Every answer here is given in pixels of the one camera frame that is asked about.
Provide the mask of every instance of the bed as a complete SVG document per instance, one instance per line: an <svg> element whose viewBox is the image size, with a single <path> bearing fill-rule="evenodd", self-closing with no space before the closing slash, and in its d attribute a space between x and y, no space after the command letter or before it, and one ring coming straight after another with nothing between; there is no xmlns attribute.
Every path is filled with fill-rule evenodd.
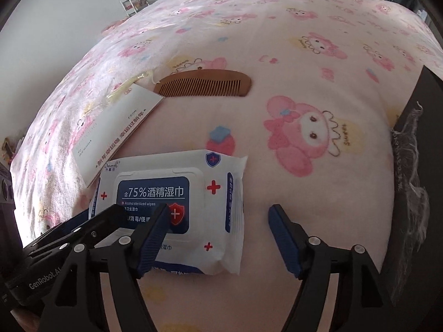
<svg viewBox="0 0 443 332"><path fill-rule="evenodd" d="M243 72L253 80L247 97L167 98L116 157L204 148L249 156L240 275L152 271L140 287L161 331L278 331L299 283L284 268L267 209L281 204L329 245L365 246L380 269L394 194L390 128L423 65L443 77L443 51L394 3L160 0L93 47L30 126L11 166L22 239L88 207L95 185L84 185L71 150L126 79L146 70L154 81L198 68ZM109 324L118 325L105 278L103 287ZM331 288L321 330L333 306Z"/></svg>

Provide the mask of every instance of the wooden comb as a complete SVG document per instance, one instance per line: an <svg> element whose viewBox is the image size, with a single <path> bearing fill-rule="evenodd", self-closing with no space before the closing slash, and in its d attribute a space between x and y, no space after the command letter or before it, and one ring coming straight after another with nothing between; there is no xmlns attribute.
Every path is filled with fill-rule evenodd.
<svg viewBox="0 0 443 332"><path fill-rule="evenodd" d="M164 97L180 96L246 96L251 78L230 70L192 70L161 79L154 92Z"/></svg>

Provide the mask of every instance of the white envelope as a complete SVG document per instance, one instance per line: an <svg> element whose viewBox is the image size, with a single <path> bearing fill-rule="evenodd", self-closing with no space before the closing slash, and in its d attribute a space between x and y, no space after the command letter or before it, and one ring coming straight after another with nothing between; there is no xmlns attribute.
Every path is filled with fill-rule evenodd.
<svg viewBox="0 0 443 332"><path fill-rule="evenodd" d="M78 170L87 186L163 99L163 96L135 84L128 91L100 113L72 149Z"/></svg>

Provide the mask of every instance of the plastic bag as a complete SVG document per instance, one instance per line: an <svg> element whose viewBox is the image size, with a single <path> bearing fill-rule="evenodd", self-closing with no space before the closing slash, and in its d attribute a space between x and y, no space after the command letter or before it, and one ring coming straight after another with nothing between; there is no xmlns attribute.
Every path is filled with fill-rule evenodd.
<svg viewBox="0 0 443 332"><path fill-rule="evenodd" d="M90 217L117 203L127 210L128 220L97 246L130 235L160 203L167 203L171 225L155 267L178 274L239 274L246 160L199 150L109 161Z"/></svg>

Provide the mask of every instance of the white wall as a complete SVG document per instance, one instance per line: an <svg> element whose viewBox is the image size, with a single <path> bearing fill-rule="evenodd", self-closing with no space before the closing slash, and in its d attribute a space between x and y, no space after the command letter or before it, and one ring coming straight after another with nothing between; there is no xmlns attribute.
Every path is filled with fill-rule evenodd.
<svg viewBox="0 0 443 332"><path fill-rule="evenodd" d="M30 125L101 30L125 16L118 0L19 3L0 32L0 142Z"/></svg>

